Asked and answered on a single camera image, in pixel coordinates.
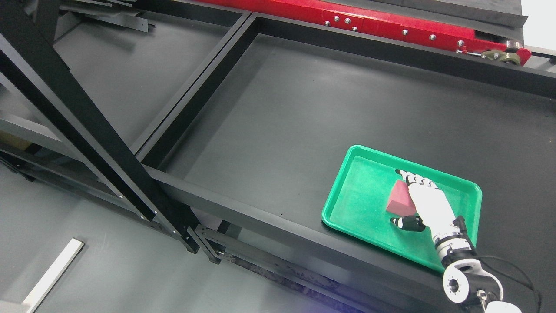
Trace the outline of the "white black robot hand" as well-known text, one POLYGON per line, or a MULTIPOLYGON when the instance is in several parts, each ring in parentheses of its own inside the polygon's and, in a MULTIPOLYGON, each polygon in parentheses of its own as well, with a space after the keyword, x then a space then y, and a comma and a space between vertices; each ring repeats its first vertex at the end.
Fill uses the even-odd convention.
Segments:
POLYGON ((429 228, 434 242, 460 232, 453 223, 456 216, 451 205, 443 190, 440 190, 435 182, 401 169, 397 169, 396 173, 405 180, 416 213, 391 218, 393 225, 413 232, 422 232, 425 228, 429 228))

